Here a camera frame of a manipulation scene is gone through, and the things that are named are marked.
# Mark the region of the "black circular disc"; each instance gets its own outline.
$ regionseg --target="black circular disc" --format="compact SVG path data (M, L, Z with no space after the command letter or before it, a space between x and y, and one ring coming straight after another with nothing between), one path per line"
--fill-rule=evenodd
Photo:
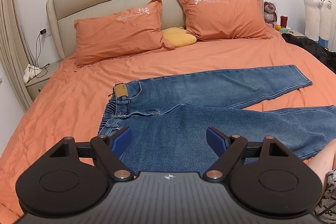
M230 189L245 207L271 217L297 216L318 203L322 185L305 164L271 157L236 169Z
M109 183L99 169L77 161L35 163L16 182L22 209L42 217L64 217L87 210L105 195Z

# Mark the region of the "orange pillow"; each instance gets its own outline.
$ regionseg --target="orange pillow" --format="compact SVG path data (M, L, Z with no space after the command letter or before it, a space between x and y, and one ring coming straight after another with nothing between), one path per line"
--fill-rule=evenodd
M268 38L260 0L178 0L187 32L201 40Z
M76 65L131 56L151 50L174 50L161 32L162 1L104 17L75 20Z

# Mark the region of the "beige nightstand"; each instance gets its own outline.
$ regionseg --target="beige nightstand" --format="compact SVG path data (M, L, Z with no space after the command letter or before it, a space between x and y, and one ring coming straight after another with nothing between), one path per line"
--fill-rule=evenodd
M293 35L293 36L295 36L295 37L297 37L297 38L306 37L304 34L299 33L299 32L297 32L297 31L294 31L294 30L289 30L288 33L290 33L291 35Z
M51 63L50 66L47 68L48 72L45 74L45 70L43 69L41 73L38 76L43 75L41 78L34 77L33 79L29 80L29 82L26 84L27 91L31 97L32 100L35 100L35 98L38 96L40 91L43 89L45 84L48 82L49 78L53 73L58 69L60 61Z

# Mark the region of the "bare skin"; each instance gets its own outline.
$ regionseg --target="bare skin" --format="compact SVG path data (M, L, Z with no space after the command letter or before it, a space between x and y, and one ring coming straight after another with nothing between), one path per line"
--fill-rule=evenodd
M336 139L329 142L307 165L319 176L324 192L327 188L327 172L336 169Z

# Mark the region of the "beige curtain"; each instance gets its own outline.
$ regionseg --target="beige curtain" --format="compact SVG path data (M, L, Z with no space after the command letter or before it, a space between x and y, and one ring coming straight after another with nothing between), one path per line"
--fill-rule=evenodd
M13 0L0 0L0 61L22 109L27 111L32 100L22 76L29 60L18 30Z

